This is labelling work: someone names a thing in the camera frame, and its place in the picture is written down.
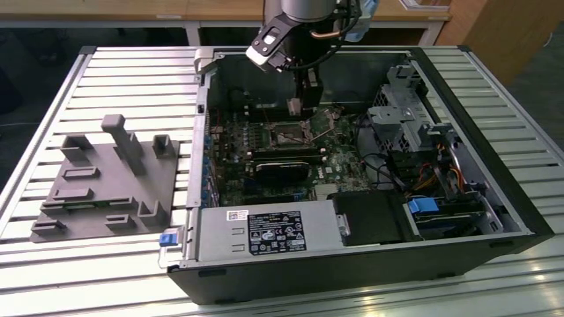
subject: metal slatted table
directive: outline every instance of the metal slatted table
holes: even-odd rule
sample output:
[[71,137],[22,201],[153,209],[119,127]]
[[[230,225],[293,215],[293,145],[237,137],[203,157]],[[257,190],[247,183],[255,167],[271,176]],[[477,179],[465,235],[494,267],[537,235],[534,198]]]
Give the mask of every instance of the metal slatted table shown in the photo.
[[[425,48],[555,237],[461,277],[223,306],[197,306],[157,265],[158,234],[33,244],[29,228],[59,163],[63,135],[91,143],[105,114],[139,141],[179,141],[170,226],[182,210],[197,84],[194,48],[97,48],[81,54],[0,196],[0,316],[506,316],[564,307],[564,154],[471,53]],[[430,104],[447,118],[437,99]]]

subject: blue latch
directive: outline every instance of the blue latch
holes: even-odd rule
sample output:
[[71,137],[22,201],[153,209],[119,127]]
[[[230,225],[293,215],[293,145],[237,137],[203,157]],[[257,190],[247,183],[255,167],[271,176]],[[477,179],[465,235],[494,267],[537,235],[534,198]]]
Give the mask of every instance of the blue latch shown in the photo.
[[163,246],[177,246],[178,245],[178,234],[177,233],[161,233],[158,239],[158,245]]
[[431,213],[438,211],[434,198],[414,198],[406,205],[411,213]]

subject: sticker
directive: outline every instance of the sticker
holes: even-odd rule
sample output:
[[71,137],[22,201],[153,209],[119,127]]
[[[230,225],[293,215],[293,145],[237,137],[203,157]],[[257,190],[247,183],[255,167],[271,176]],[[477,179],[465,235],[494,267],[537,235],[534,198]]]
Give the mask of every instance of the sticker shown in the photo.
[[245,214],[245,218],[249,252],[253,256],[306,250],[298,211]]
[[247,210],[227,210],[227,221],[246,220]]

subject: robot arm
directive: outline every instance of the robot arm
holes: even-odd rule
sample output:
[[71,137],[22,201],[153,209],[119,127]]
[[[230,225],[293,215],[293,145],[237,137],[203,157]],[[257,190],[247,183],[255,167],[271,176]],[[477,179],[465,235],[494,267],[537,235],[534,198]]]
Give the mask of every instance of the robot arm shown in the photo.
[[302,108],[315,107],[321,100],[318,65],[345,40],[357,42],[362,38],[378,0],[363,0],[363,5],[359,0],[266,1],[266,25],[246,49],[246,56],[263,71],[293,72],[295,91],[294,98],[287,100],[287,110],[298,116]]

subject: copper pipe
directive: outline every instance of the copper pipe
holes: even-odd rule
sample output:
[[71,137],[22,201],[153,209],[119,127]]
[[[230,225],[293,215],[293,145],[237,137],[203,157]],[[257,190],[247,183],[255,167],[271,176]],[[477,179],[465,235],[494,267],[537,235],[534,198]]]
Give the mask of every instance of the copper pipe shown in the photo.
[[341,31],[329,33],[317,33],[315,31],[310,31],[309,34],[315,40],[330,40],[331,38],[338,38],[341,36]]

